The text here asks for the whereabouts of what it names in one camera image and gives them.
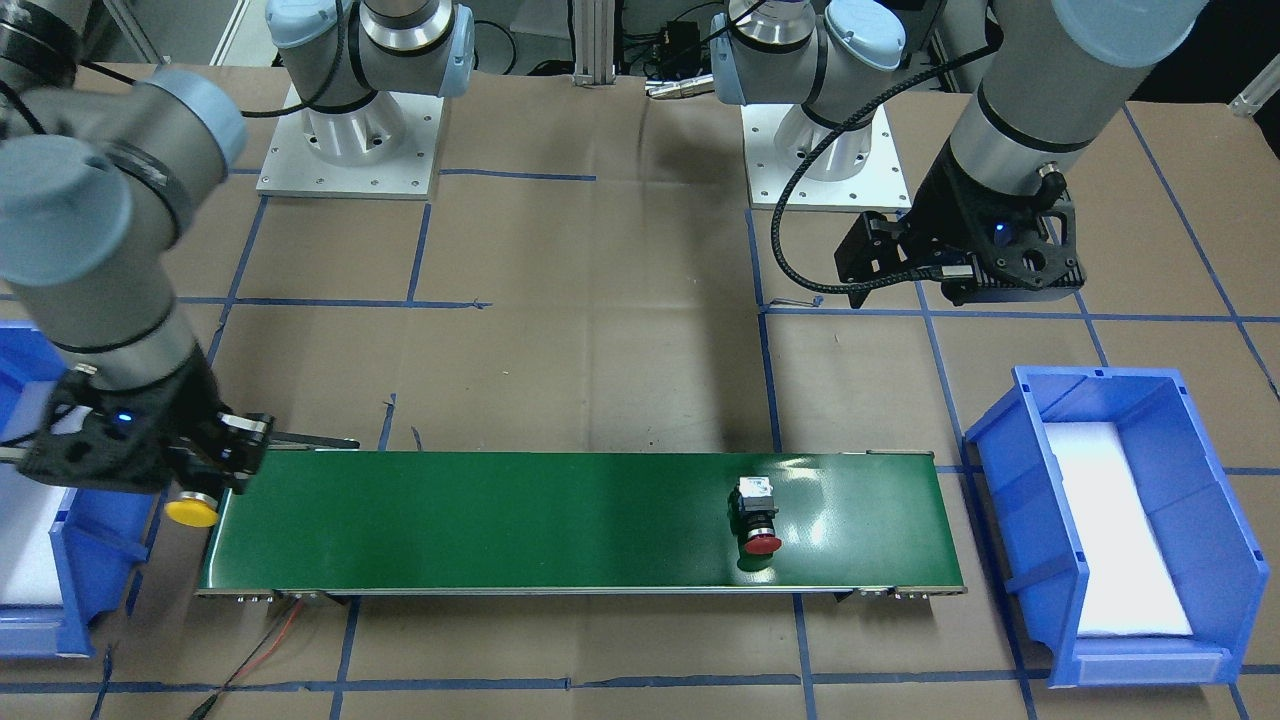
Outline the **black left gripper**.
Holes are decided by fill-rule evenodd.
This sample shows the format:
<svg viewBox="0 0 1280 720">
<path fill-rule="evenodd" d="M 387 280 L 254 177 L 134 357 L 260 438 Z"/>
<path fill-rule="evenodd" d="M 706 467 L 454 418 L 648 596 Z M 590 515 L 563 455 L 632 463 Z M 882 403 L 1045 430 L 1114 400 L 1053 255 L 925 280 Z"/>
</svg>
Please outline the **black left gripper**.
<svg viewBox="0 0 1280 720">
<path fill-rule="evenodd" d="M 952 304 L 1051 301 L 1085 283 L 1075 213 L 1057 168 L 1033 170 L 1032 192 L 1007 195 L 972 178 L 945 145 L 905 215 L 910 266 L 965 266 L 946 279 Z"/>
</svg>

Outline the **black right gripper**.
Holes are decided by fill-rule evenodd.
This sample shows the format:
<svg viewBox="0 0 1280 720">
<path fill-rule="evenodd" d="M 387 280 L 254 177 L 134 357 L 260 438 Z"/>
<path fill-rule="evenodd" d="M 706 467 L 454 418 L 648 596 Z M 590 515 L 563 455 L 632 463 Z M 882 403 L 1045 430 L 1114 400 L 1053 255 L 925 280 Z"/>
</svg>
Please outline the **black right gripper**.
<svg viewBox="0 0 1280 720">
<path fill-rule="evenodd" d="M 106 391 L 87 372 L 54 387 L 18 471 L 46 486 L 155 495 L 175 482 L 206 496 L 244 492 L 274 416 L 236 415 L 202 355 L 140 389 Z"/>
</svg>

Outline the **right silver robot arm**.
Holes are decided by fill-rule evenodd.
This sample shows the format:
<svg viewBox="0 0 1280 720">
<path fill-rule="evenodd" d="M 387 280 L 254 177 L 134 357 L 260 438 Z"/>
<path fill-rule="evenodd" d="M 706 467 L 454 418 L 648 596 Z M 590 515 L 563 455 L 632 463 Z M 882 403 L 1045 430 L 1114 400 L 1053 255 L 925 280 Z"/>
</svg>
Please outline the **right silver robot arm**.
<svg viewBox="0 0 1280 720">
<path fill-rule="evenodd" d="M 87 1 L 3 4 L 3 281 L 67 368 L 3 441 L 47 486 L 242 493 L 273 416 L 227 406 L 161 256 L 230 174 L 247 113 L 175 67 L 74 88 Z"/>
</svg>

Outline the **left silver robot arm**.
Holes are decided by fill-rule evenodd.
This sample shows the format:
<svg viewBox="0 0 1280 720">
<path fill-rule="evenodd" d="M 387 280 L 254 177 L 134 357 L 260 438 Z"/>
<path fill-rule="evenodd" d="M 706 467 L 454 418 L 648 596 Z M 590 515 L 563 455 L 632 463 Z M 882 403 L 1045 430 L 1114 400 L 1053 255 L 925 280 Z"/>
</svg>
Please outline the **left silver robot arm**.
<svg viewBox="0 0 1280 720">
<path fill-rule="evenodd" d="M 1202 1 L 998 1 L 998 37 L 893 81 L 906 51 L 899 17 L 877 1 L 730 1 L 707 42 L 716 94 L 733 105 L 785 104 L 801 129 L 774 201 L 777 266 L 852 307 L 881 287 L 933 281 L 952 304 L 1036 302 L 1085 283 L 1066 173 L 1152 69 L 1190 35 Z M 906 90 L 983 58 L 991 65 L 893 220 L 864 211 L 835 251 L 838 279 L 786 259 L 781 224 L 800 179 Z"/>
</svg>

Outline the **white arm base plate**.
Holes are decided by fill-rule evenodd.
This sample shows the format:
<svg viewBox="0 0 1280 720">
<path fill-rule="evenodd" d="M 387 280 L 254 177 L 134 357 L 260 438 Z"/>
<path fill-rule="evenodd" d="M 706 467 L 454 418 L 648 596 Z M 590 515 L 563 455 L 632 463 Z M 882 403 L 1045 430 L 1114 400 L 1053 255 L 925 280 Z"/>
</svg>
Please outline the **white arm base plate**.
<svg viewBox="0 0 1280 720">
<path fill-rule="evenodd" d="M 829 133 L 799 105 L 755 104 L 741 109 L 750 206 L 774 208 L 786 183 Z M 876 110 L 869 126 L 841 135 L 805 170 L 788 196 L 803 211 L 906 211 L 911 205 L 888 114 Z"/>
</svg>

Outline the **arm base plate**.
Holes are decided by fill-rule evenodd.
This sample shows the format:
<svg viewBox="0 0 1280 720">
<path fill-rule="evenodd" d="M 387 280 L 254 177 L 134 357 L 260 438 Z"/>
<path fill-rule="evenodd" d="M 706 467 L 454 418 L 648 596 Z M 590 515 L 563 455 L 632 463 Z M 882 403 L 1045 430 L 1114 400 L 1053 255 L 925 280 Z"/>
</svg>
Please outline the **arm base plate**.
<svg viewBox="0 0 1280 720">
<path fill-rule="evenodd" d="M 265 196 L 428 201 L 445 101 L 380 92 L 346 114 L 278 120 L 256 184 Z"/>
</svg>

